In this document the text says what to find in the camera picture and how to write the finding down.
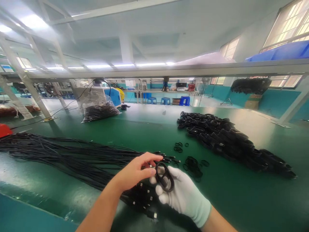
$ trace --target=green workbench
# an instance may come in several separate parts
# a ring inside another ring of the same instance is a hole
[[[290,164],[297,179],[272,173],[255,173],[247,167],[214,155],[177,129],[180,112],[212,113],[230,118],[236,128]],[[305,231],[309,222],[309,133],[291,125],[286,129],[256,112],[244,109],[137,105],[122,114],[89,123],[73,109],[61,111],[48,123],[17,128],[54,137],[78,138],[106,145],[120,145],[138,151],[162,151],[185,161],[187,156],[207,160],[203,177],[196,183],[213,206],[239,231]],[[12,120],[10,127],[31,123]],[[173,150],[175,142],[186,142],[183,153]],[[0,192],[66,220],[80,223],[100,192],[44,164],[0,155]],[[112,231],[196,231],[195,225],[168,206],[158,206],[158,220],[133,211],[120,202]]]

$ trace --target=window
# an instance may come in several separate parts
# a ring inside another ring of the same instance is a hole
[[[281,9],[262,52],[304,40],[309,40],[309,0],[295,0]]]
[[[290,88],[296,87],[302,76],[272,76],[270,87],[272,88]]]
[[[17,57],[17,60],[22,68],[33,68],[30,61],[27,58]]]
[[[225,77],[213,77],[211,78],[210,84],[213,85],[223,85]]]
[[[226,58],[233,58],[237,44],[239,41],[239,37],[233,39],[231,42],[223,45],[220,49],[220,53]]]

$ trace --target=blue stool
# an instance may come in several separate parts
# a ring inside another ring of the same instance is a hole
[[[149,100],[151,101],[150,104],[152,104],[152,105],[154,105],[155,103],[157,104],[157,98],[155,98],[155,97],[150,97],[150,98],[148,98],[147,104],[149,104]]]
[[[162,105],[162,101],[163,101],[163,105],[170,105],[171,104],[170,98],[161,98],[161,105]]]
[[[179,105],[190,106],[190,97],[189,96],[181,96]]]

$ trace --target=white glove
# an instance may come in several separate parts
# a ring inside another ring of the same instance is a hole
[[[174,190],[167,193],[160,185],[155,191],[162,204],[168,204],[178,213],[189,216],[198,228],[202,228],[208,219],[211,211],[211,203],[207,200],[194,185],[190,177],[180,169],[167,167],[174,178]],[[159,175],[163,174],[164,169],[158,168]],[[151,177],[150,183],[156,184],[156,178]]]

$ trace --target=hand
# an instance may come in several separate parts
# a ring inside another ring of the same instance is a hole
[[[211,204],[194,185],[190,177],[180,169],[167,167],[174,178],[174,190],[166,193],[160,185],[157,185],[155,191],[162,204],[168,204],[178,213],[189,216],[198,228],[202,228],[207,221]],[[159,175],[163,174],[164,169],[159,167]],[[155,184],[155,177],[150,178],[150,183]]]
[[[150,168],[148,163],[155,167],[154,161],[159,162],[162,159],[163,156],[146,152],[134,158],[127,166],[118,172],[111,181],[117,183],[121,192],[129,190],[141,180],[154,176],[155,169]]]

